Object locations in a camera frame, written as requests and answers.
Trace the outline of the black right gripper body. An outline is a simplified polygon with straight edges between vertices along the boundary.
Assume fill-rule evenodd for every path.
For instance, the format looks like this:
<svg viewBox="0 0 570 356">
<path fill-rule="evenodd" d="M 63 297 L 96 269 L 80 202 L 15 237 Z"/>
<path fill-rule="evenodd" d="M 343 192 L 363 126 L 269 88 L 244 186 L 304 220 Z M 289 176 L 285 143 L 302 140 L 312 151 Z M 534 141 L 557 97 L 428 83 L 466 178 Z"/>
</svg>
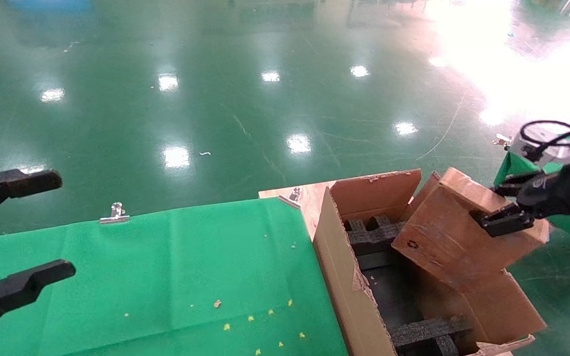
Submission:
<svg viewBox="0 0 570 356">
<path fill-rule="evenodd" d="M 570 216 L 570 164 L 525 181 L 517 194 L 517 205 L 536 219 Z"/>
</svg>

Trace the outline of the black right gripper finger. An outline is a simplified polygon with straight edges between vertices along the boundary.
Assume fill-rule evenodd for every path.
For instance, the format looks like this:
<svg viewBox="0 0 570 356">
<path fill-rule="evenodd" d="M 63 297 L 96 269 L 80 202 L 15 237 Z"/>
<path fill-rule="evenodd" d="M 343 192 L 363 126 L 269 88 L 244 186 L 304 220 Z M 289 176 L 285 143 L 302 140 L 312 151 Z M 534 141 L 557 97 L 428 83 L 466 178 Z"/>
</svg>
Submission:
<svg viewBox="0 0 570 356">
<path fill-rule="evenodd" d="M 504 236 L 531 228 L 535 221 L 532 212 L 515 203 L 499 208 L 489 214 L 478 210 L 471 211 L 471 217 L 491 237 Z"/>
<path fill-rule="evenodd" d="M 528 172 L 525 174 L 509 175 L 499 184 L 494 185 L 493 192 L 506 197 L 525 197 L 535 193 L 532 182 L 538 172 Z"/>
</svg>

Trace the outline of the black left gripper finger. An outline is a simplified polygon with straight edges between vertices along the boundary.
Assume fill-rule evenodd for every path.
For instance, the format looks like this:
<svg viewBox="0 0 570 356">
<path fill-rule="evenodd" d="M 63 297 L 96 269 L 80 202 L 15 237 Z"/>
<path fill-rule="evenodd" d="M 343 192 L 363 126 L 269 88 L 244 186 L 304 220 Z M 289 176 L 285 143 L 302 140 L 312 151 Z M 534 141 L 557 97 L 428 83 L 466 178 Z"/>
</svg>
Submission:
<svg viewBox="0 0 570 356">
<path fill-rule="evenodd" d="M 5 313 L 33 304 L 46 286 L 75 274 L 76 268 L 72 262 L 52 261 L 1 279 L 0 318 Z"/>
<path fill-rule="evenodd" d="M 58 171 L 47 170 L 26 174 L 18 169 L 0 172 L 0 204 L 11 198 L 22 198 L 61 188 Z"/>
</svg>

